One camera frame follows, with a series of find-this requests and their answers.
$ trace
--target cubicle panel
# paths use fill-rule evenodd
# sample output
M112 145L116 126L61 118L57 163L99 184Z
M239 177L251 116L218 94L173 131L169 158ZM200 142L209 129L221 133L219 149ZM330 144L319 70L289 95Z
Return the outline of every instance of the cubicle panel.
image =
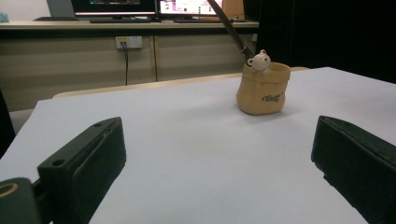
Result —
M253 35L242 35L254 51ZM229 35L156 36L159 81L240 73L244 57Z
M3 40L0 52L0 86L10 111L64 91L125 85L124 53L114 37ZM155 81L150 54L148 37L142 49L129 50L130 84Z

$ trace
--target stuffed animal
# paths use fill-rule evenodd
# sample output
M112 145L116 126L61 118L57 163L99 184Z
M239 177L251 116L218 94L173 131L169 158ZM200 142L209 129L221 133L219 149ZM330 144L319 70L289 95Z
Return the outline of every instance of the stuffed animal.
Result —
M251 66L253 71L262 71L264 74L271 72L270 63L271 59L264 49L254 58L247 60L247 64Z

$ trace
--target tabletop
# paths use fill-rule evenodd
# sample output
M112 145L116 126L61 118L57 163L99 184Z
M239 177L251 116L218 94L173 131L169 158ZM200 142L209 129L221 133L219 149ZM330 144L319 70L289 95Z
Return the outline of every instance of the tabletop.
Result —
M292 72L279 113L238 109L240 77L38 102L0 160L36 167L97 121L121 117L127 162L91 223L365 223L310 160L318 116L396 145L396 86L325 67Z

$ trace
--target electrical outlet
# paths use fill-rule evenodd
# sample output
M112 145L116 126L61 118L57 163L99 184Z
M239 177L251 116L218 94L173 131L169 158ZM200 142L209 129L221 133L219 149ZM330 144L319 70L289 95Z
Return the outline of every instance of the electrical outlet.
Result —
M142 36L116 36L117 49L123 49L122 43L125 43L127 49L141 49Z

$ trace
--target computer monitor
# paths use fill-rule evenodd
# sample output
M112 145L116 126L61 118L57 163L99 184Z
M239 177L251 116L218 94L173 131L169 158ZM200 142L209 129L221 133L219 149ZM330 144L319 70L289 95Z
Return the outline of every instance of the computer monitor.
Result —
M71 0L77 18L152 16L156 0Z
M216 12L206 0L157 0L160 18L213 17ZM222 0L216 0L222 7Z

